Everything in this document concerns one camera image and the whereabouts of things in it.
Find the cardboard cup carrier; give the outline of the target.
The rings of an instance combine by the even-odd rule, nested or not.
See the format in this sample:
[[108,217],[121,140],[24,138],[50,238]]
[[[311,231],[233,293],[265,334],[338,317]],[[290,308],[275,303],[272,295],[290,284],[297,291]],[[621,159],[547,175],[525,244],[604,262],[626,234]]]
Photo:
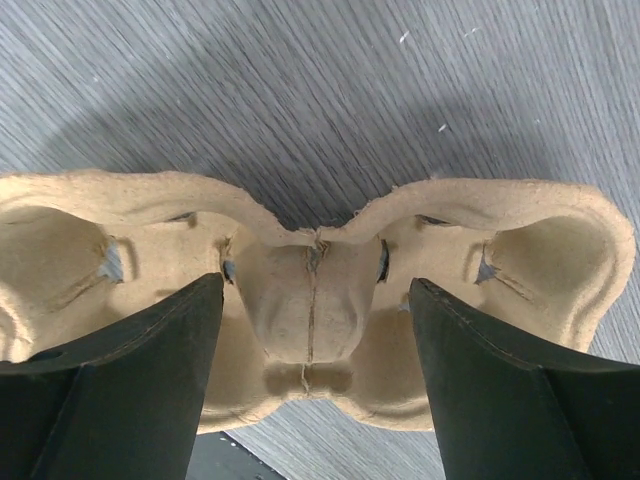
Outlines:
[[223,278],[199,431],[328,399],[391,430],[432,428],[412,280],[586,351],[623,292],[631,223],[597,188],[543,180],[401,186],[341,227],[290,231],[247,192],[179,172],[1,179],[1,356],[20,362]]

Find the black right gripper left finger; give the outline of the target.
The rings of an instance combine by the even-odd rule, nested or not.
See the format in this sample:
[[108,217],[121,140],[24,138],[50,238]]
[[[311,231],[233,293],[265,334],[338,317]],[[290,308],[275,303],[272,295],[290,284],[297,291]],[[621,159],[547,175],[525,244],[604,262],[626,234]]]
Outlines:
[[221,326],[208,273],[164,300],[1,365],[5,479],[182,479]]

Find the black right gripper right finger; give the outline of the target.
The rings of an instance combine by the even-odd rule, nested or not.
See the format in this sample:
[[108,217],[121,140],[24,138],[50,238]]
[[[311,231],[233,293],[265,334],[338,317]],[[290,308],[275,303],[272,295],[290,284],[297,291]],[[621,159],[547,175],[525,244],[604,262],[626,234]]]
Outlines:
[[426,279],[410,312],[450,479],[635,479],[639,369],[536,337]]

